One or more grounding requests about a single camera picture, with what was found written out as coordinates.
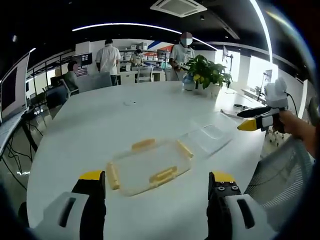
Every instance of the man in white shirt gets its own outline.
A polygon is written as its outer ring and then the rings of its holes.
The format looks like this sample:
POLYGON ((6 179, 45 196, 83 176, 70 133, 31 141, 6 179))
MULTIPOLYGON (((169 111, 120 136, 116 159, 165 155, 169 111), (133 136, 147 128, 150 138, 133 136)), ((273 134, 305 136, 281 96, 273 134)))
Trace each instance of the man in white shirt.
POLYGON ((181 69, 179 64, 185 64, 189 58, 195 57, 195 50, 189 46, 192 40, 191 33, 185 32, 181 34, 179 44, 173 46, 169 57, 169 63, 172 66, 171 81, 182 81, 187 71, 181 69))
POLYGON ((96 66, 101 73, 110 73, 112 85, 117 85, 117 64, 121 59, 119 49, 112 46, 112 39, 104 42, 104 48, 101 48, 95 58, 96 66))

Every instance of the window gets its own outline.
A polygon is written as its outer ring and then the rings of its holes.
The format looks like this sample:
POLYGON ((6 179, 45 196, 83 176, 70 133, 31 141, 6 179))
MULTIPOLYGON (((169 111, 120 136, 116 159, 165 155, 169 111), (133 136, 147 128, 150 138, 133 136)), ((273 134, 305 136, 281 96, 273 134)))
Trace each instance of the window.
POLYGON ((270 62, 256 56, 251 56, 248 76, 248 87, 254 89, 261 87, 264 73, 266 70, 272 70, 271 82, 274 83, 278 78, 278 66, 270 65, 270 62))
MULTIPOLYGON (((230 67, 231 67, 231 59, 230 59, 230 57, 226 57, 226 59, 222 62, 222 55, 223 55, 223 51, 217 50, 215 52, 214 63, 215 64, 222 64, 222 65, 226 66, 227 69, 225 70, 225 72, 229 74, 230 67)), ((237 82, 238 76, 239 76, 239 67, 240 67, 240 52, 228 51, 228 55, 233 56, 232 68, 231 68, 232 81, 237 82)))

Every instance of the conference table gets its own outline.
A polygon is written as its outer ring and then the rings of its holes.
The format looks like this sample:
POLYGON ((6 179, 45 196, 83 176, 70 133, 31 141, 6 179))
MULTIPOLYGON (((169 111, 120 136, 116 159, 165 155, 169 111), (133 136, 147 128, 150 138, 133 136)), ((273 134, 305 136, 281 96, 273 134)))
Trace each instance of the conference table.
MULTIPOLYGON (((115 154, 130 150, 133 143, 188 133, 194 117, 233 110, 234 104, 261 106, 226 88, 214 101, 183 90, 181 82, 112 86, 72 96, 48 126, 34 157, 27 186, 30 227, 39 224, 44 209, 70 192, 83 173, 105 170, 115 154)), ((244 192, 260 160, 264 135, 237 130, 210 158, 135 196, 123 196, 106 183, 104 239, 205 239, 209 172, 232 174, 244 192)))

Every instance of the potted plant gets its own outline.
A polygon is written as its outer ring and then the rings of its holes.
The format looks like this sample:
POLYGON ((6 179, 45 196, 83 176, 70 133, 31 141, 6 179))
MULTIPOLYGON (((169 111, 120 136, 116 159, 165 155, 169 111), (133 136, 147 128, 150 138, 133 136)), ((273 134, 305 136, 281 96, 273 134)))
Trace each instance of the potted plant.
POLYGON ((198 90, 204 92, 210 98, 216 98, 224 83, 229 87, 232 81, 231 75, 225 73, 225 66, 215 64, 202 55, 190 58, 186 66, 189 67, 188 75, 193 76, 193 80, 198 85, 198 90))

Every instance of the black ceiling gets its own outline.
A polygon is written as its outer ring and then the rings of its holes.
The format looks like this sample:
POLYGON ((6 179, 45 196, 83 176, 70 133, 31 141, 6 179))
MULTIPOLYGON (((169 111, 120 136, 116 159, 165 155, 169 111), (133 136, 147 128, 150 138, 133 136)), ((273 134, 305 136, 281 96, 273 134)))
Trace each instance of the black ceiling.
MULTIPOLYGON (((165 30, 140 26, 103 26, 72 32, 72 29, 102 23, 141 23, 161 26, 180 32, 191 32, 203 41, 233 42, 267 50, 264 32, 258 16, 249 0, 198 0, 207 11, 179 18, 166 13, 150 10, 156 0, 106 1, 106 0, 29 0, 6 2, 6 15, 1 14, 1 56, 0 76, 32 48, 29 65, 74 48, 76 43, 113 39, 150 39, 174 43, 179 36, 165 30), (233 31, 240 39, 230 35, 233 31), (12 42, 13 35, 17 42, 12 42)), ((281 10, 293 21, 300 23, 302 9, 306 6, 295 4, 296 0, 275 1, 281 10)), ((262 10, 271 1, 260 1, 262 10)), ((275 54, 301 67, 303 62, 288 36, 278 23, 264 15, 270 31, 275 54)))

